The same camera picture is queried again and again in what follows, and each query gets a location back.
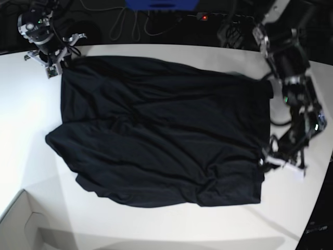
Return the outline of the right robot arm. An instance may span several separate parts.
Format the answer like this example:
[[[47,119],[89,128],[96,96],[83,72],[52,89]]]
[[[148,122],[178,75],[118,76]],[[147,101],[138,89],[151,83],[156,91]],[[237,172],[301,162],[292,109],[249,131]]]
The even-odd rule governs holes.
[[[36,50],[28,51],[24,60],[34,60],[45,70],[50,79],[62,74],[73,54],[81,56],[74,46],[80,39],[86,39],[85,33],[74,33],[61,37],[54,26],[54,13],[59,9],[60,1],[32,1],[29,10],[18,17],[19,34]]]

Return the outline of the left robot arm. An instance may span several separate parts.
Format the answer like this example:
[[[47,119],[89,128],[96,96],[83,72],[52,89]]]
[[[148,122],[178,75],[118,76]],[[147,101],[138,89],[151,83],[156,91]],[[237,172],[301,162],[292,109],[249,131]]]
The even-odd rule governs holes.
[[[282,167],[304,178],[304,150],[327,126],[299,30],[319,8],[329,5],[330,1],[269,1],[256,19],[253,37],[281,85],[291,115],[284,135],[272,135],[269,146],[262,148],[259,166],[265,172]]]

